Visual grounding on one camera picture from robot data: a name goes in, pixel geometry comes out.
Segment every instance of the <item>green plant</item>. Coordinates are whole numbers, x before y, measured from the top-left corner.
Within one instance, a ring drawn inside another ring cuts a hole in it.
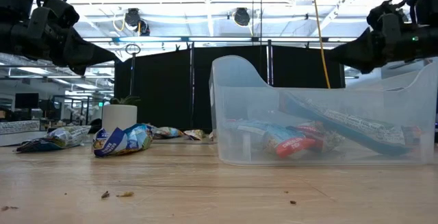
[[[127,96],[122,99],[111,98],[109,102],[112,105],[138,105],[140,101],[141,99],[139,97]]]

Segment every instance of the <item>computer monitor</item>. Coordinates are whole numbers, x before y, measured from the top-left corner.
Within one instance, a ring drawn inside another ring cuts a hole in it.
[[[38,108],[38,93],[16,93],[15,108]]]

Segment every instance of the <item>white pot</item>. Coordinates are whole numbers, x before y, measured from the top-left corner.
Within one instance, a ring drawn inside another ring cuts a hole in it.
[[[111,134],[117,127],[127,129],[137,123],[137,106],[105,105],[102,116],[102,128]]]

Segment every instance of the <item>table surface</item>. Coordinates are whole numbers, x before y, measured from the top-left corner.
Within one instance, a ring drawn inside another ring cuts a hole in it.
[[[0,207],[19,209],[0,223],[438,223],[438,165],[238,167],[215,145],[13,149],[0,148]]]

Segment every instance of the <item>crumb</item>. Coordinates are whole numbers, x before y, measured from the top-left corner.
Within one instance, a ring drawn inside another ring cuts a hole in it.
[[[9,209],[17,210],[18,207],[14,207],[14,206],[3,206],[3,207],[1,207],[1,211],[6,211],[6,210],[9,210]]]
[[[124,192],[121,195],[116,195],[116,197],[132,197],[134,195],[134,192]]]
[[[105,193],[103,193],[101,198],[105,199],[105,198],[109,197],[109,195],[110,195],[110,193],[108,191],[105,191]]]

